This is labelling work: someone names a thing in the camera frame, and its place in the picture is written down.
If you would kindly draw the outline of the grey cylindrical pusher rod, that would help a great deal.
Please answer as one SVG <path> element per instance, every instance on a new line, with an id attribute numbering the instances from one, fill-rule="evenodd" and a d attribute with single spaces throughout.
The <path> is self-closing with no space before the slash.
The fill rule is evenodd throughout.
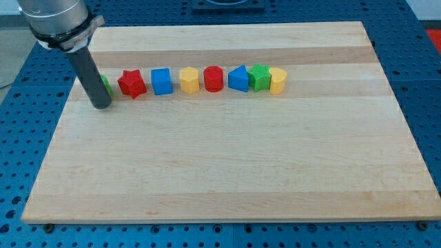
<path id="1" fill-rule="evenodd" d="M 99 110 L 109 107 L 111 96 L 88 48 L 85 46 L 66 55 L 93 107 Z"/>

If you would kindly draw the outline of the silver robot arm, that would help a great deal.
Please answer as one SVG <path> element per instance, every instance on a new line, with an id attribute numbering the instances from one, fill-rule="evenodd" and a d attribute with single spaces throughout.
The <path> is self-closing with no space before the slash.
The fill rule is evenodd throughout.
<path id="1" fill-rule="evenodd" d="M 66 54 L 93 107 L 109 107 L 110 93 L 88 50 L 88 39 L 105 23 L 103 16 L 93 14 L 83 0 L 18 0 L 17 3 L 40 45 Z"/>

